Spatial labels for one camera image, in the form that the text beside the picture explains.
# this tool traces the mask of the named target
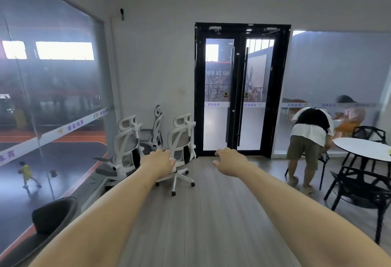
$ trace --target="child playing basketball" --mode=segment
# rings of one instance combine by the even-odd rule
[[[37,187],[41,188],[41,184],[39,181],[37,181],[34,177],[31,175],[31,169],[30,166],[28,166],[25,162],[21,161],[19,164],[22,166],[22,169],[18,171],[19,174],[23,174],[23,181],[24,181],[24,189],[27,189],[29,186],[27,185],[27,181],[29,179],[32,179],[33,181],[36,182]]]

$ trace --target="black leather armchair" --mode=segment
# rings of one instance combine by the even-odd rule
[[[32,222],[36,233],[23,240],[0,261],[0,267],[28,266],[35,256],[75,217],[77,199],[62,198],[34,210]]]

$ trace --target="white office chair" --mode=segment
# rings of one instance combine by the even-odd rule
[[[152,129],[141,129],[140,131],[140,143],[146,144],[152,151],[156,151],[158,148],[163,148],[163,141],[160,133],[161,120],[163,119],[163,112],[160,110],[160,105],[155,108],[155,122]]]
[[[112,180],[106,186],[118,184],[140,166],[140,158],[144,155],[143,148],[139,144],[141,126],[137,124],[136,116],[121,120],[119,122],[121,132],[113,140],[115,155],[111,159],[94,158],[102,162],[95,172]]]
[[[189,170],[187,168],[178,170],[177,168],[183,166],[190,162],[190,160],[196,158],[195,145],[194,145],[194,126],[196,123],[190,120],[190,114],[179,116],[174,119],[175,129],[169,131],[168,134],[168,145],[171,150],[170,158],[175,158],[175,166],[173,167],[171,173],[159,179],[156,182],[156,186],[159,185],[159,182],[165,181],[166,179],[174,178],[172,185],[171,195],[175,196],[175,185],[177,178],[180,178],[184,181],[190,182],[192,187],[195,186],[194,180],[190,177],[184,176],[183,174],[188,174]]]

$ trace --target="black door frame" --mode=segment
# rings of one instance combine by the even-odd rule
[[[239,151],[246,156],[271,157],[291,25],[196,23],[195,24],[195,84],[194,120],[195,144],[198,156],[213,156],[214,151],[203,151],[205,99],[205,42],[206,38],[234,39],[234,60],[231,70],[230,107],[228,108],[227,146],[237,149],[240,139],[241,117],[246,78],[246,39],[274,39],[271,72],[265,108],[264,125],[259,150]]]

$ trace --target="black court floor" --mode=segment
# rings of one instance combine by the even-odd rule
[[[0,142],[0,150],[14,143]],[[46,173],[57,171],[51,179],[54,198],[58,199],[71,188],[94,164],[93,157],[106,154],[106,145],[100,142],[51,142],[40,150],[15,159],[0,167],[0,254],[32,224],[34,209],[53,201]],[[19,162],[30,165],[32,175],[41,184],[28,181],[23,187],[23,176],[18,174]]]

